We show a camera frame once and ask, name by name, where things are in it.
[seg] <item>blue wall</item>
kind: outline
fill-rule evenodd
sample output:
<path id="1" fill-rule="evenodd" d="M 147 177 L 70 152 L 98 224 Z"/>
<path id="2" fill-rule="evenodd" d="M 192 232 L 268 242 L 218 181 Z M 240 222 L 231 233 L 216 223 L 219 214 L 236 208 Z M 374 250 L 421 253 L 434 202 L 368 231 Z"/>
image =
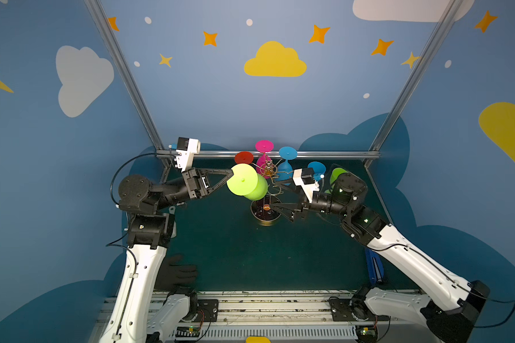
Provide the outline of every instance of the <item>blue wall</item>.
<path id="1" fill-rule="evenodd" d="M 83 342 L 118 281 L 110 178 L 151 143 L 119 75 L 79 116 L 58 49 L 111 60 L 83 0 L 0 2 L 0 342 Z M 127 174 L 125 170 L 119 177 Z M 120 263 L 124 254 L 119 257 Z"/>
<path id="2" fill-rule="evenodd" d="M 487 11 L 498 18 L 482 32 L 474 27 Z M 477 0 L 454 24 L 370 170 L 401 232 L 447 268 L 484 281 L 492 298 L 511 300 L 515 162 L 479 125 L 483 110 L 501 102 L 515 104 L 515 0 Z M 513 113 L 502 115 L 510 121 Z M 479 325 L 510 309 L 488 302 Z M 515 314 L 471 337 L 509 340 Z"/>
<path id="3" fill-rule="evenodd" d="M 435 25 L 362 19 L 344 0 L 102 3 L 164 143 L 191 136 L 227 149 L 252 149 L 261 139 L 298 149 L 311 136 L 344 135 L 389 112 L 410 73 L 401 64 L 411 51 L 419 56 Z M 309 43 L 314 25 L 330 28 L 324 44 Z M 217 46 L 204 45 L 204 31 L 217 33 Z M 385 55 L 371 55 L 378 39 L 393 41 Z M 306 72 L 245 73 L 269 41 L 295 49 Z M 160 55 L 172 58 L 171 67 L 159 64 Z M 380 126 L 344 150 L 367 150 Z"/>

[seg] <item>round base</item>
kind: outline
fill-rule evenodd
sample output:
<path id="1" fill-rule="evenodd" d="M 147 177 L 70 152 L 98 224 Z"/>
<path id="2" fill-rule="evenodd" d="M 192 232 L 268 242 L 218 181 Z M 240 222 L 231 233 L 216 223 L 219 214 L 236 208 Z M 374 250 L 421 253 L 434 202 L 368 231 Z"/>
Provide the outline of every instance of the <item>round base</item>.
<path id="1" fill-rule="evenodd" d="M 269 204 L 278 204 L 281 201 L 276 196 L 265 195 L 263 199 L 250 204 L 252 215 L 259 220 L 262 226 L 271 226 L 280 218 L 281 214 L 270 209 Z"/>

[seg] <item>yellow cloud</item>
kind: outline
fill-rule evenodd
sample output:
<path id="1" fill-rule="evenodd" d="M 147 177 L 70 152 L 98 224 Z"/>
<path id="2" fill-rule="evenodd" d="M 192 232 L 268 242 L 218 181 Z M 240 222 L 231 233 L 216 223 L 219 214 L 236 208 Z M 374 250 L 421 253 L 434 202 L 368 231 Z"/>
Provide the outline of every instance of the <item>yellow cloud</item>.
<path id="1" fill-rule="evenodd" d="M 307 65 L 298 58 L 294 49 L 274 41 L 262 45 L 256 57 L 244 65 L 244 71 L 250 76 L 295 77 L 303 75 L 306 70 Z"/>
<path id="2" fill-rule="evenodd" d="M 482 111 L 479 125 L 484 133 L 515 162 L 515 105 L 495 103 Z"/>

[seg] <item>white cloud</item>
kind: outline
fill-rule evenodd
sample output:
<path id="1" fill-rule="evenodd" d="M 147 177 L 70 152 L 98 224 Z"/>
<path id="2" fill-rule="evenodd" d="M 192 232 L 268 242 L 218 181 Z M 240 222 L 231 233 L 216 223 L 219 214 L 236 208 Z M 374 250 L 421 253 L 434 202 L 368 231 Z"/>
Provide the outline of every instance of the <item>white cloud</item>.
<path id="1" fill-rule="evenodd" d="M 464 0 L 456 20 L 466 15 L 475 0 Z M 353 13 L 364 20 L 438 22 L 450 0 L 355 0 Z"/>
<path id="2" fill-rule="evenodd" d="M 112 83 L 112 64 L 88 47 L 62 46 L 55 55 L 57 75 L 63 86 L 59 106 L 71 118 L 77 117 Z"/>

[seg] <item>dark green table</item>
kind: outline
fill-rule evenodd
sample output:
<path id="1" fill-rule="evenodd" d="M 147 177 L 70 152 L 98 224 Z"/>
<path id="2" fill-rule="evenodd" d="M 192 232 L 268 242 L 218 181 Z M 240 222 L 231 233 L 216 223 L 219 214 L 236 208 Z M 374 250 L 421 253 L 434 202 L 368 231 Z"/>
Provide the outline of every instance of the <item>dark green table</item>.
<path id="1" fill-rule="evenodd" d="M 291 164 L 301 168 L 309 162 L 298 159 Z M 385 217 L 360 161 L 321 162 L 327 168 L 334 162 L 340 164 L 366 181 L 369 192 L 365 205 Z M 156 169 L 160 165 L 152 165 L 155 170 L 134 165 L 132 173 L 159 175 Z M 205 168 L 233 165 L 232 159 L 194 162 L 195 167 Z M 172 171 L 170 178 L 178 175 Z M 272 226 L 261 226 L 250 212 L 250 203 L 225 186 L 205 199 L 177 207 L 177 237 L 172 239 L 167 255 L 183 254 L 184 264 L 198 266 L 197 290 L 351 290 L 369 282 L 364 248 L 339 226 L 325 223 L 315 214 L 295 223 L 281 217 Z M 383 265 L 387 277 L 383 288 L 417 288 L 388 261 L 383 260 Z"/>

